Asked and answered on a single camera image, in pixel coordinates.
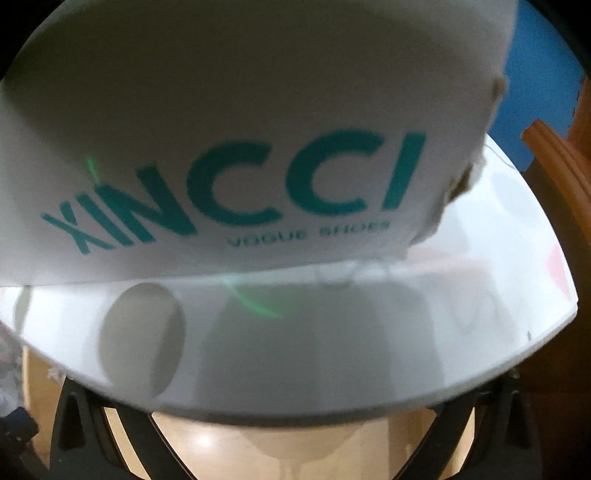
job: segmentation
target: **blue wall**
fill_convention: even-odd
[[[520,0],[505,73],[509,91],[489,134],[524,171],[533,155],[519,139],[522,131],[541,118],[566,135],[583,69],[554,27],[527,1]]]

